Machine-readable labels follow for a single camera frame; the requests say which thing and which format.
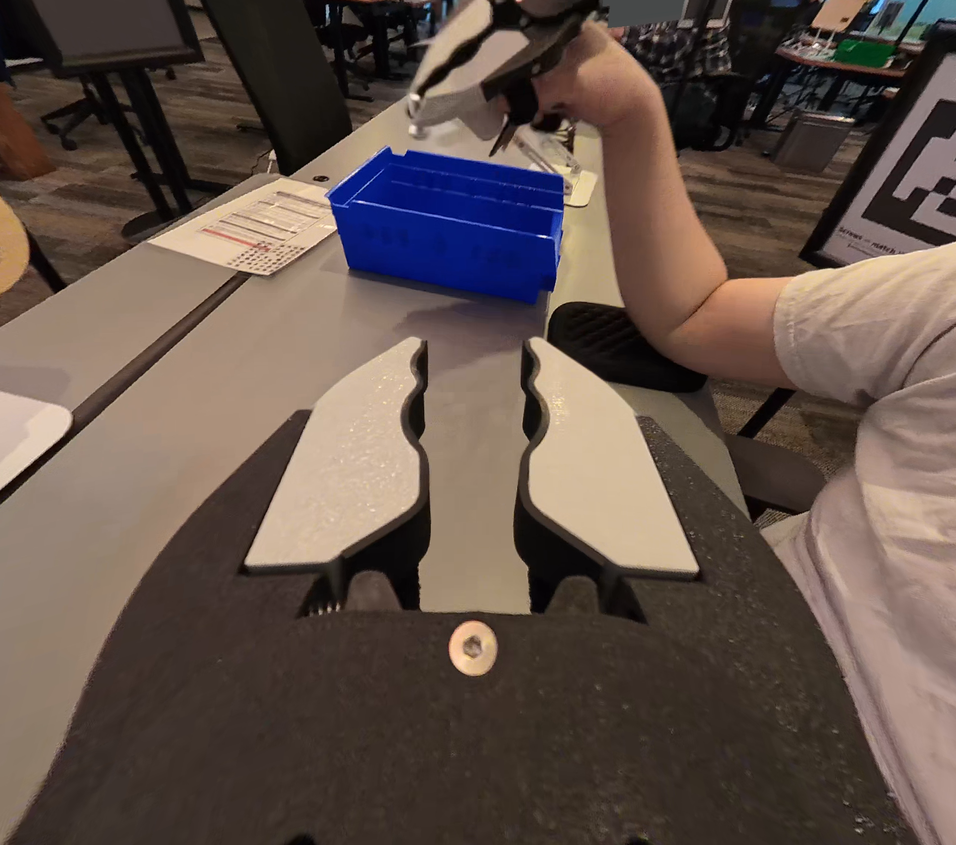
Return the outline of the printed paper sheet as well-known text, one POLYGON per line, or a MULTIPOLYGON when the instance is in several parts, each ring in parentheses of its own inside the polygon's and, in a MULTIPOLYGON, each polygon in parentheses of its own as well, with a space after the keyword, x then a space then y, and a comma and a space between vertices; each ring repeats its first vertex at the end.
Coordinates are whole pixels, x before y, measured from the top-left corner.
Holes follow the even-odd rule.
POLYGON ((274 177, 162 231, 150 244, 239 273, 271 276, 337 231, 325 188, 274 177))

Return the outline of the person's right hand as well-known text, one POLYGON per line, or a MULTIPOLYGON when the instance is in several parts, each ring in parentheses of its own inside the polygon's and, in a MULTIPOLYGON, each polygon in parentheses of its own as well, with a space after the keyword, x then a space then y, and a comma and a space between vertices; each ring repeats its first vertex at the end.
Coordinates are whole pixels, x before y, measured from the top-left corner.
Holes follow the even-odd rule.
POLYGON ((587 21, 558 63, 532 79, 539 109, 583 121, 602 135, 666 122, 661 92, 599 23, 587 21))

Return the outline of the white flat object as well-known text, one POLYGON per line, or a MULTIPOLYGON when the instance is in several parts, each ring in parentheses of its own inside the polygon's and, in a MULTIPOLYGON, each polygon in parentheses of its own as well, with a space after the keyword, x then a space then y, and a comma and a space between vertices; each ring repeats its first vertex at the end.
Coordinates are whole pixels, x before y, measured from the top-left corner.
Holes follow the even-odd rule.
POLYGON ((1 393, 1 487, 13 483, 72 429, 67 408, 7 392, 1 393))

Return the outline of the tan board stand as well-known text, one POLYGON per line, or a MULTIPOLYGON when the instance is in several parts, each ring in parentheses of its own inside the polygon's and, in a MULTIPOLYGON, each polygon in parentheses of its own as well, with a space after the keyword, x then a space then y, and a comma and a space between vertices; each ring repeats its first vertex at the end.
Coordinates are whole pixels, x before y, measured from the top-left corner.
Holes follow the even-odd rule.
POLYGON ((866 4, 867 0, 825 0, 807 27, 830 33, 845 31, 852 26, 866 4))

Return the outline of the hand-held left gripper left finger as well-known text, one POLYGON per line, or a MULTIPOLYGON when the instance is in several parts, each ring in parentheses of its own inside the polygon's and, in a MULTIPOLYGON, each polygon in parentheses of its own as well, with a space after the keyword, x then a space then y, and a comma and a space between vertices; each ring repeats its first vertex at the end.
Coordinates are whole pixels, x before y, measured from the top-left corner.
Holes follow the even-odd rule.
POLYGON ((414 573, 430 540, 427 343, 409 337, 315 403, 245 555, 250 574, 414 573))

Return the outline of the framed marker poster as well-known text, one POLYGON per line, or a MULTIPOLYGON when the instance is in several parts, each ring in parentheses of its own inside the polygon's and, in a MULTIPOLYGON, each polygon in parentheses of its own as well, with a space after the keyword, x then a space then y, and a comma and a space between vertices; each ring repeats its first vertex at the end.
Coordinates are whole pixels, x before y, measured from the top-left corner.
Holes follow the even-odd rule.
POLYGON ((955 22, 931 27, 799 254, 816 268, 955 241, 955 22))

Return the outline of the green bin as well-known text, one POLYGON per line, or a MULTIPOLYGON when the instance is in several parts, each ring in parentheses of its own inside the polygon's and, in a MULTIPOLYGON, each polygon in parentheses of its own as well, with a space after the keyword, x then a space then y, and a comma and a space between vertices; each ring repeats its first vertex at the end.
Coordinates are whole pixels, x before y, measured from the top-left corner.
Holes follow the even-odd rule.
POLYGON ((892 64, 896 46, 891 42, 845 38, 838 42, 832 61, 860 68, 881 70, 892 64))

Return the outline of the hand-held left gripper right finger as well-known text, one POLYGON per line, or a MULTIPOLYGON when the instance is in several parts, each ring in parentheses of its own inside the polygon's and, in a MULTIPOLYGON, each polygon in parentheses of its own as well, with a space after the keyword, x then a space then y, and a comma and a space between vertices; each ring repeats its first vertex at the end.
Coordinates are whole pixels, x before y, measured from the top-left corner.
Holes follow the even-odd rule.
POLYGON ((696 579, 698 561, 625 400, 541 337, 524 344, 522 388, 521 511, 606 576, 696 579))

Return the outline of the person's right forearm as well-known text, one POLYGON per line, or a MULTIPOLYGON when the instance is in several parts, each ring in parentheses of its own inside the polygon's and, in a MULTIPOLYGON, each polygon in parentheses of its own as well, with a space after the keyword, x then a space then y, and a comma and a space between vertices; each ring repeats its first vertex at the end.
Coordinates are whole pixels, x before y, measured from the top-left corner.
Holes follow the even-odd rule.
POLYGON ((665 112, 639 98, 599 128, 621 299, 661 355, 722 380, 795 390, 774 343, 785 278, 731 278, 687 194, 665 112))

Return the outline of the black easel stand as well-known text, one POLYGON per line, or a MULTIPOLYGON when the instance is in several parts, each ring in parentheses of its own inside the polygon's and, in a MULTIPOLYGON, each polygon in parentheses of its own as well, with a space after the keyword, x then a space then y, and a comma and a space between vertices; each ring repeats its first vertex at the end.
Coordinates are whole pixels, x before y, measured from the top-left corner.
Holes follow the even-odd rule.
POLYGON ((195 208, 196 198, 218 197, 229 187, 193 177, 161 107, 147 67, 83 72, 78 80, 93 98, 95 112, 114 129, 132 162, 152 209, 122 227, 122 238, 138 244, 161 233, 195 208))

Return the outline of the black chair seat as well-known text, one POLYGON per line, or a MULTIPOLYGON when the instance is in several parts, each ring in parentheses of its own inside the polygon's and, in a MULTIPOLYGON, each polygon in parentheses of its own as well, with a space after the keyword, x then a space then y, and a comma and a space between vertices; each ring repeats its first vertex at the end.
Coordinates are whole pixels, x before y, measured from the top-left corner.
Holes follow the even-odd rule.
POLYGON ((809 511, 827 482, 803 455, 756 438, 794 393, 775 389, 736 434, 725 438, 752 521, 771 509, 787 515, 809 511))

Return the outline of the blue plastic bin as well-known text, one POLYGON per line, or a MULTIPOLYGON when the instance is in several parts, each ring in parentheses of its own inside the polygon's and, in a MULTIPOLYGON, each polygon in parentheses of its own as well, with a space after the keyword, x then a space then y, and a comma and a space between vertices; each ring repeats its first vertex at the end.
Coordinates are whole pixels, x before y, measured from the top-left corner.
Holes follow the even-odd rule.
POLYGON ((556 287, 559 175, 386 147, 328 199, 352 269, 529 304, 556 287))

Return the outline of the clear acrylic stand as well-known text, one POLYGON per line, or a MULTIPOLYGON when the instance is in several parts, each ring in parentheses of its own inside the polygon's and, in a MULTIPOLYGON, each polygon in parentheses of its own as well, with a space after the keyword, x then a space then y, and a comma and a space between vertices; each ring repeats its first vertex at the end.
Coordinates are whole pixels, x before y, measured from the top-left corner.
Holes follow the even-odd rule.
POLYGON ((517 129, 512 144, 532 170, 561 179, 565 206, 583 208, 589 205, 598 178, 582 166, 569 147, 570 140, 566 132, 548 134, 522 126, 517 129))

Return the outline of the brown wooden object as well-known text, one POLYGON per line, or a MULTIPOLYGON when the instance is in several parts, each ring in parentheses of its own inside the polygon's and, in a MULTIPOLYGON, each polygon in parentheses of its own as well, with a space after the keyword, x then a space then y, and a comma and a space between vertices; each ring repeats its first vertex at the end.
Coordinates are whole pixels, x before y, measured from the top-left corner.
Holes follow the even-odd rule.
POLYGON ((54 170, 37 135, 16 110, 6 84, 1 83, 1 178, 30 181, 54 170))

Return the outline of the round wooden table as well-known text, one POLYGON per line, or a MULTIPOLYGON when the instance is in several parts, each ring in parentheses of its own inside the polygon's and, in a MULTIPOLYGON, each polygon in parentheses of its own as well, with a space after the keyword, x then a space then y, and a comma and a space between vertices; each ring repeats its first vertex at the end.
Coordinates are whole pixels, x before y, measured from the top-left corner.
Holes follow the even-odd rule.
POLYGON ((13 209, 1 200, 1 294, 7 293, 32 268, 53 292, 67 284, 42 251, 38 241, 13 209))

